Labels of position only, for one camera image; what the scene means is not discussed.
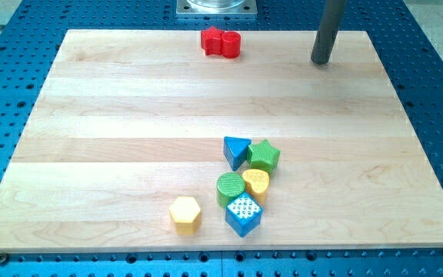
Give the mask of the grey cylindrical robot arm rod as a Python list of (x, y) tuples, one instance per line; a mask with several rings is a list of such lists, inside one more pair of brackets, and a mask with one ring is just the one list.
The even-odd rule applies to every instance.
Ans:
[(328, 63), (343, 19), (348, 0), (327, 0), (311, 52), (311, 60), (317, 65)]

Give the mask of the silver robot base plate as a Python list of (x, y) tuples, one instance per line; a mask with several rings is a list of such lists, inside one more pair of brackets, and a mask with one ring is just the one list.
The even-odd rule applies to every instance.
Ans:
[(178, 18), (255, 18), (258, 14), (256, 0), (177, 0)]

